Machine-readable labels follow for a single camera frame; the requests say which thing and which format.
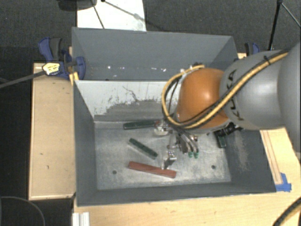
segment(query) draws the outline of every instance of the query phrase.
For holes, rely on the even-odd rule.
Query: orange object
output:
[[[181,85],[176,109],[176,117],[179,122],[190,120],[219,99],[222,76],[223,71],[212,68],[196,70],[187,75]],[[219,126],[227,119],[225,112],[221,111],[201,128]]]

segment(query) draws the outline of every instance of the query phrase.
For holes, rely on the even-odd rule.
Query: wooden table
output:
[[[35,64],[35,72],[41,64]],[[75,155],[71,84],[57,77],[33,81],[29,199],[71,198],[75,193]],[[268,226],[301,196],[300,164],[285,129],[261,132],[274,180],[277,171],[292,183],[290,193],[277,192],[180,200],[77,207],[90,213],[92,226]],[[296,226],[298,214],[285,222]]]

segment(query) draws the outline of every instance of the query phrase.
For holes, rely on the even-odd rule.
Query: gray bin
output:
[[[202,135],[198,159],[176,151],[178,160],[170,168],[177,171],[175,179],[127,168],[129,161],[160,167],[169,139],[151,128],[123,130],[123,123],[160,119],[162,88],[181,68],[203,62],[225,70],[237,56],[231,37],[73,28],[72,48],[73,56],[84,56],[87,63],[85,79],[74,86],[79,206],[276,191],[258,131],[229,135],[223,149],[213,134]],[[131,137],[158,158],[135,151]]]

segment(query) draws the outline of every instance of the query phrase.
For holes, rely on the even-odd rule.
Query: black floor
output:
[[[143,0],[147,30],[222,34],[234,37],[238,52],[245,42],[267,49],[276,0]],[[300,22],[301,0],[284,0]],[[74,4],[57,0],[0,0],[0,78],[17,79],[42,60],[37,43],[61,37],[71,45],[76,25]],[[275,49],[291,48],[300,28],[283,9],[274,38]],[[31,119],[31,82],[0,89],[0,195],[27,197]],[[70,224],[71,201],[39,202],[46,225]],[[34,208],[2,200],[2,226],[42,225]]]

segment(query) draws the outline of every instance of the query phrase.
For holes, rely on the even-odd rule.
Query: yellow cable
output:
[[[278,56],[275,56],[273,58],[271,58],[269,61],[263,62],[261,65],[257,66],[256,68],[254,68],[252,71],[250,71],[248,74],[246,74],[238,83],[236,86],[233,87],[233,89],[229,92],[229,94],[227,96],[225,96],[225,98],[208,114],[206,115],[204,118],[202,118],[201,120],[197,121],[196,123],[186,126],[184,123],[178,123],[177,121],[175,121],[174,119],[171,118],[171,115],[168,113],[167,108],[166,108],[166,101],[165,101],[165,92],[167,87],[170,85],[170,83],[174,80],[177,79],[179,77],[181,77],[183,74],[185,74],[186,72],[191,72],[194,71],[193,69],[188,69],[182,73],[179,73],[175,76],[173,76],[165,85],[165,87],[163,88],[162,91],[162,108],[163,108],[163,112],[164,115],[166,116],[167,120],[170,121],[172,124],[177,125],[177,126],[184,126],[183,129],[192,129],[195,128],[197,126],[199,126],[202,123],[207,122],[209,119],[211,119],[240,89],[241,87],[254,75],[256,75],[258,72],[260,72],[261,70],[263,70],[264,68],[266,68],[267,66],[269,66],[270,64],[273,64],[275,62],[277,62],[278,60],[281,60],[282,58],[284,58],[288,53],[285,52],[283,54],[280,54]]]

